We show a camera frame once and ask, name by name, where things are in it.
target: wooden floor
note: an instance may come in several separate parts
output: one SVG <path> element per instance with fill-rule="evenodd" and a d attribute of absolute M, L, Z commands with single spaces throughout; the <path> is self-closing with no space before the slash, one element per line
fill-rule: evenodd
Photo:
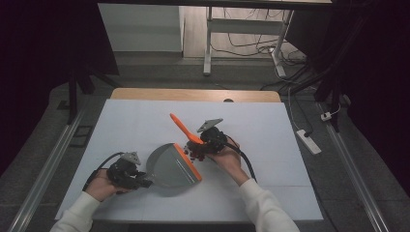
<path fill-rule="evenodd" d="M 206 45 L 206 8 L 205 7 L 185 7 L 185 33 L 184 33 L 184 57 L 186 58 L 203 58 L 205 45 Z M 263 9 L 235 9 L 226 8 L 225 12 L 223 8 L 213 8 L 213 18 L 234 18 L 234 19 L 246 19 L 246 20 L 274 20 L 282 21 L 282 10 L 263 10 Z M 271 56 L 267 54 L 267 50 L 264 54 L 259 53 L 251 55 L 258 51 L 258 47 L 275 45 L 275 39 L 278 36 L 267 35 L 240 35 L 240 34 L 228 34 L 227 33 L 213 33 L 211 44 L 217 50 L 226 50 L 234 53 L 243 54 L 246 56 L 234 55 L 228 52 L 221 52 L 212 50 L 213 58 L 265 58 L 271 59 Z M 248 46 L 234 46 L 240 44 L 253 44 Z M 297 50 L 289 43 L 284 43 L 282 51 L 285 56 Z M 292 54 L 292 58 L 303 58 L 302 52 L 295 52 Z"/>

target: dustpan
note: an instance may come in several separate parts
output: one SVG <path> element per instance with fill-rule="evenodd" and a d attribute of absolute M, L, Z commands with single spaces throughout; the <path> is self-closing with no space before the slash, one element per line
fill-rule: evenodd
<path fill-rule="evenodd" d="M 146 169 L 148 179 L 160 187 L 185 187 L 202 180 L 190 159 L 176 143 L 167 143 L 157 148 L 148 158 Z"/>

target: orange handle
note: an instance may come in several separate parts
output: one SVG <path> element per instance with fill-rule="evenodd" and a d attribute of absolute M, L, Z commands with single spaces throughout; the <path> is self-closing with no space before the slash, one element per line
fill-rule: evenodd
<path fill-rule="evenodd" d="M 187 136 L 187 138 L 194 143 L 198 144 L 204 144 L 204 141 L 202 141 L 200 138 L 195 136 L 194 134 L 190 133 L 190 131 L 182 124 L 182 122 L 175 116 L 174 114 L 169 114 L 171 116 L 171 119 L 174 121 L 174 123 L 178 126 L 178 128 L 181 129 L 181 131 Z"/>

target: person's left hand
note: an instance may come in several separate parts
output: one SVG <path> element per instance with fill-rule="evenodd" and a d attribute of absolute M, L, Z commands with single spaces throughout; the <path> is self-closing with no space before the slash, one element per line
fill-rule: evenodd
<path fill-rule="evenodd" d="M 90 194 L 98 201 L 104 201 L 106 198 L 118 191 L 128 192 L 130 189 L 113 186 L 106 175 L 106 169 L 99 170 L 94 180 L 85 190 L 85 192 Z"/>

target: hand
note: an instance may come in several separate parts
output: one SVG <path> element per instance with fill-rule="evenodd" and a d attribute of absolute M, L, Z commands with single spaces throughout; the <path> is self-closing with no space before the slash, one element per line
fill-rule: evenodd
<path fill-rule="evenodd" d="M 85 192 L 90 194 L 98 201 L 104 201 L 106 198 L 118 191 L 128 192 L 130 189 L 114 187 L 106 175 L 106 169 L 99 170 L 94 180 L 85 190 Z"/>
<path fill-rule="evenodd" d="M 238 143 L 234 142 L 229 137 L 228 143 L 235 147 L 240 147 Z M 214 160 L 224 171 L 226 171 L 238 186 L 241 186 L 249 179 L 248 174 L 241 168 L 241 156 L 232 148 L 225 146 L 219 153 L 207 154 L 207 157 Z"/>

